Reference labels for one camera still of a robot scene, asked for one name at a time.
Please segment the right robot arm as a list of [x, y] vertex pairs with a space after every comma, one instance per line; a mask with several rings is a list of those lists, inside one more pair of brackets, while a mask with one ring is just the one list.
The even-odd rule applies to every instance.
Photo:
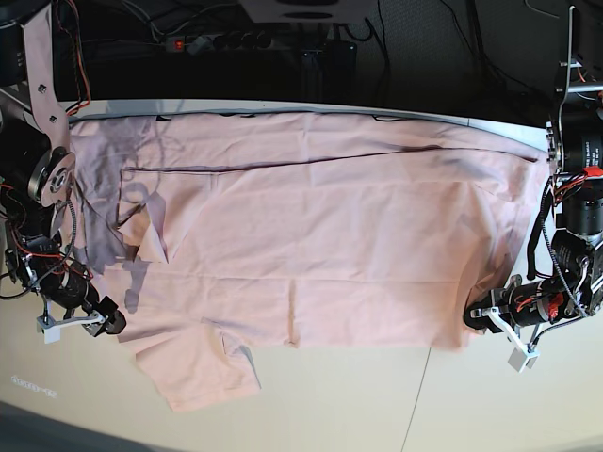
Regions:
[[68, 116], [57, 100], [53, 7], [48, 1], [1, 4], [1, 219], [6, 278], [43, 302], [37, 328], [47, 344], [81, 326], [91, 336], [126, 325], [73, 256], [77, 215], [71, 194], [75, 156]]

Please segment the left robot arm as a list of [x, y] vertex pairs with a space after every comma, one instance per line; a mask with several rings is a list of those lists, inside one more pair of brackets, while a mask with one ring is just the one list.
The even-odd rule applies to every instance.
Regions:
[[546, 180], [527, 274], [466, 307], [472, 330], [531, 355], [540, 338], [602, 309], [602, 4], [570, 1], [546, 126]]

